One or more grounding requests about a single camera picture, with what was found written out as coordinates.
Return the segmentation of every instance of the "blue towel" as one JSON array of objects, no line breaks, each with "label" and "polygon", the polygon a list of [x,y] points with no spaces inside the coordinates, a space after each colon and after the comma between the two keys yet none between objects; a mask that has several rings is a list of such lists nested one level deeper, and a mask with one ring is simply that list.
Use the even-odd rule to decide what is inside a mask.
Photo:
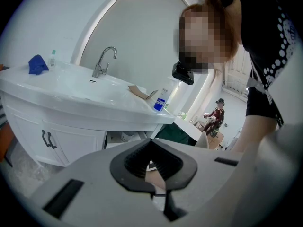
[{"label": "blue towel", "polygon": [[49,70],[41,55],[35,55],[28,64],[29,74],[39,75],[43,70]]}]

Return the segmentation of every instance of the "cabinet door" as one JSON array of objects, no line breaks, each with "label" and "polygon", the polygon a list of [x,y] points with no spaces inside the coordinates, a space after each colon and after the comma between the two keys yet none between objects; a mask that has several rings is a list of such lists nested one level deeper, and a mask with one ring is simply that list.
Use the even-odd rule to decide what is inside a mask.
[{"label": "cabinet door", "polygon": [[106,131],[79,129],[43,121],[50,140],[65,165],[89,153],[102,150]]},{"label": "cabinet door", "polygon": [[38,161],[63,166],[58,155],[51,147],[47,147],[43,141],[42,130],[45,131],[44,139],[48,142],[47,131],[43,126],[42,120],[26,115],[12,108],[8,108],[8,110],[10,114],[8,117],[10,118],[9,123],[25,151],[31,149]]}]

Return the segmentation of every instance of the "person wearing cap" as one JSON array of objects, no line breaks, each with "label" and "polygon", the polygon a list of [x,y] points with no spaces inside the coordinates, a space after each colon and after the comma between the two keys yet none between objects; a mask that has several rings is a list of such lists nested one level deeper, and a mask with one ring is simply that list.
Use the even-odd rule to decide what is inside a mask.
[{"label": "person wearing cap", "polygon": [[221,126],[222,122],[223,122],[223,117],[224,117],[224,105],[225,105],[225,102],[224,102],[224,99],[223,98],[219,98],[218,101],[216,101],[216,104],[217,104],[217,107],[212,111],[211,114],[207,114],[205,113],[204,114],[204,118],[211,118],[211,117],[215,117],[215,121],[212,122],[207,122],[203,131],[205,131],[206,135],[209,135],[210,132],[215,129],[215,128],[218,128]]}]

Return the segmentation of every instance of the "hair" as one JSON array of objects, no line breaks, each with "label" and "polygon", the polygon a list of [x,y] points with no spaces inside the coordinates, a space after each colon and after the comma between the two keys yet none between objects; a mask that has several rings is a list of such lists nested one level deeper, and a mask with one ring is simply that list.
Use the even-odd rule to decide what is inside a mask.
[{"label": "hair", "polygon": [[[209,18],[209,20],[210,22],[214,23],[214,26],[216,26],[217,29],[220,31],[220,35],[224,36],[224,40],[227,43],[226,45],[228,45],[230,48],[225,63],[231,61],[234,58],[239,46],[234,36],[233,26],[230,23],[230,20],[228,19],[229,15],[224,9],[225,7],[229,6],[232,2],[233,0],[204,0],[203,4],[193,4],[188,6],[182,11],[180,16],[183,17],[184,13],[189,10],[200,12],[204,9],[208,9],[214,13],[214,18]],[[220,70],[218,69],[214,70],[214,79],[219,71]]]}]

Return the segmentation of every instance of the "chrome faucet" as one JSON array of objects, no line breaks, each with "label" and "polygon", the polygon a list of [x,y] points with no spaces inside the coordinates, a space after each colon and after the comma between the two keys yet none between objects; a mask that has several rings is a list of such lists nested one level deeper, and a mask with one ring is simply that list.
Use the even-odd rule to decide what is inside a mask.
[{"label": "chrome faucet", "polygon": [[114,51],[114,59],[117,58],[117,49],[116,49],[115,47],[112,47],[112,46],[111,46],[111,47],[106,48],[106,49],[102,52],[101,57],[100,57],[98,63],[96,64],[96,67],[95,67],[95,69],[94,69],[94,72],[93,72],[93,74],[92,74],[92,77],[97,78],[97,77],[99,76],[99,73],[101,73],[101,74],[106,74],[107,69],[108,69],[108,66],[109,66],[109,63],[107,63],[107,66],[106,66],[105,69],[102,69],[102,68],[101,68],[101,67],[102,67],[101,62],[102,62],[102,59],[103,59],[105,53],[106,53],[108,50],[113,50],[113,51]]}]

